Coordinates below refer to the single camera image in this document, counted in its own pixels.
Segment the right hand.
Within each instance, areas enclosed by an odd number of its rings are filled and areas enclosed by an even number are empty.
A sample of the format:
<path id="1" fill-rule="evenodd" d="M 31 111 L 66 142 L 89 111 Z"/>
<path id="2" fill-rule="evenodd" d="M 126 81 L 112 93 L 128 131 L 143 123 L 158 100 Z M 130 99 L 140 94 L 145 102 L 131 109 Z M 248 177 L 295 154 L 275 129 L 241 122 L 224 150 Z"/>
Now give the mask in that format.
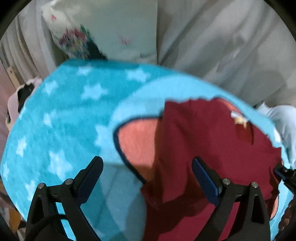
<path id="1" fill-rule="evenodd" d="M 280 223 L 278 225 L 279 231 L 282 231 L 290 223 L 290 219 L 295 213 L 295 207 L 296 197 L 294 196 L 293 199 L 289 202 L 288 207 L 285 209 L 285 212 L 280 220 Z"/>

